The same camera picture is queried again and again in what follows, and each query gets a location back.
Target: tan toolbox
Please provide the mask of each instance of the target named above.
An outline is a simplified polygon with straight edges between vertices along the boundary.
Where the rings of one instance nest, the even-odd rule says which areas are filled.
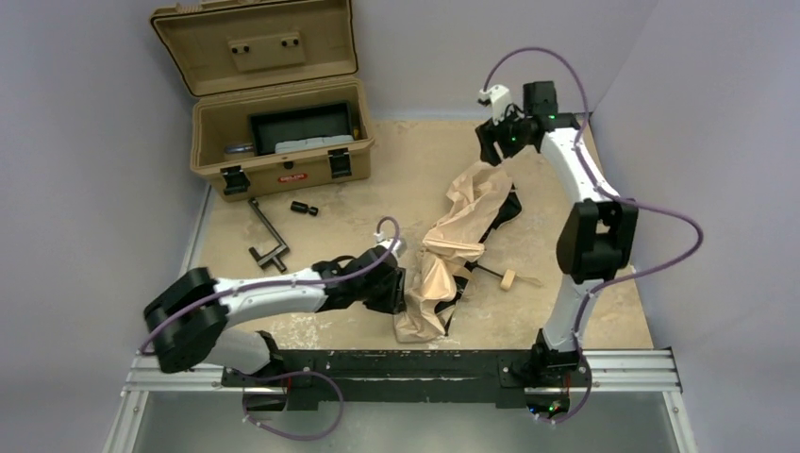
[[[157,9],[150,22],[199,98],[192,111],[192,171],[224,200],[369,177],[375,139],[363,85],[353,75],[350,0],[177,5]],[[330,109],[340,120],[336,130],[349,127],[350,134],[332,144],[325,134],[314,137],[318,128],[303,126],[305,119],[293,128],[275,120],[264,130],[275,137],[302,130],[309,140],[266,141],[254,151],[261,129],[253,117],[280,119],[315,108]],[[286,143],[288,151],[276,152]]]

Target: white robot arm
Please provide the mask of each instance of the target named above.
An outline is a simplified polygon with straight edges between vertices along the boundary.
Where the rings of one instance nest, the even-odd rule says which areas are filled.
[[[400,312],[405,309],[405,269],[398,267],[397,260],[405,250],[402,239],[395,242],[377,236],[375,247],[360,257],[319,261],[285,276],[214,279],[205,268],[192,269],[144,310],[144,320],[151,332],[204,296],[219,297],[176,319],[155,337],[158,365],[164,373],[176,373],[204,362],[250,375],[270,365],[280,367],[274,363],[276,358],[280,361],[277,345],[267,332],[232,328],[236,325],[281,313],[342,310],[357,301],[363,301],[369,310]],[[352,275],[387,252],[385,260],[360,277],[339,278],[327,284],[309,283]],[[287,281],[297,284],[285,284]]]
[[[596,190],[602,187],[606,193],[617,194],[602,177],[583,139],[575,143],[577,120],[572,114],[558,113],[553,83],[527,84],[524,92],[525,107],[519,109],[513,104],[508,88],[502,85],[480,90],[478,103],[491,105],[492,118],[476,132],[481,158],[493,165],[513,157],[528,145],[535,146],[556,170],[573,204],[557,246],[558,264],[564,276],[553,312],[537,339],[543,351],[570,354],[576,350],[575,334],[580,342],[600,294],[595,292],[580,313],[584,297],[627,265],[638,212]],[[592,172],[594,180],[587,171]],[[598,232],[598,222],[608,230]],[[578,316],[580,323],[575,332]]]

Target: work surface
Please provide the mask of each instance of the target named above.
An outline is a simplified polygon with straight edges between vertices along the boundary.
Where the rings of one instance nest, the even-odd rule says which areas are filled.
[[[408,242],[400,264],[411,275],[421,239],[450,210],[451,202],[444,196],[447,187],[478,160],[476,126],[475,122],[378,122],[370,178],[259,198],[261,210],[291,249],[284,256],[287,272],[318,260],[360,255],[374,244],[376,222],[392,215]],[[587,143],[594,153],[591,136]],[[510,268],[535,277],[542,287],[517,281],[504,292],[496,277],[475,270],[470,282],[474,293],[458,302],[449,336],[426,344],[398,343],[392,318],[360,304],[348,310],[274,316],[241,328],[272,332],[283,348],[529,348],[556,300],[561,282],[556,240],[571,205],[555,172],[533,148],[504,166],[516,184],[523,213],[490,235],[480,262],[501,273]],[[197,265],[207,266],[215,277],[278,275],[274,267],[261,271],[247,252],[250,246],[260,253],[275,246],[247,203],[226,203],[211,196]],[[319,216],[290,211],[292,200],[318,207]],[[652,347],[633,282],[603,292],[589,321],[585,346]]]

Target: brown packing paper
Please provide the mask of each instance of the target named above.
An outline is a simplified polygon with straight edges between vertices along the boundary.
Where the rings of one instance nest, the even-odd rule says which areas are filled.
[[[455,307],[434,312],[441,301],[456,296],[454,275],[467,277],[463,265],[483,254],[480,238],[511,190],[511,177],[499,167],[476,162],[447,190],[453,207],[425,234],[417,252],[419,272],[406,291],[407,310],[394,318],[400,343],[419,343],[442,336]]]

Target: gray wall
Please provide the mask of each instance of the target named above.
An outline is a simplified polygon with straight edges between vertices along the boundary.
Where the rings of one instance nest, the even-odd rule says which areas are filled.
[[[159,2],[0,6],[0,439],[99,451],[202,186]]]
[[[356,1],[359,76],[376,116],[485,118],[475,100],[489,70],[509,51],[537,45],[574,65],[594,109],[657,1]],[[546,55],[511,59],[492,82],[520,99],[534,80],[556,80],[560,105],[582,109],[569,73]]]
[[[662,0],[592,124],[621,193],[693,214],[696,258],[640,283],[703,452],[797,451],[800,8]],[[691,229],[644,215],[639,268]]]

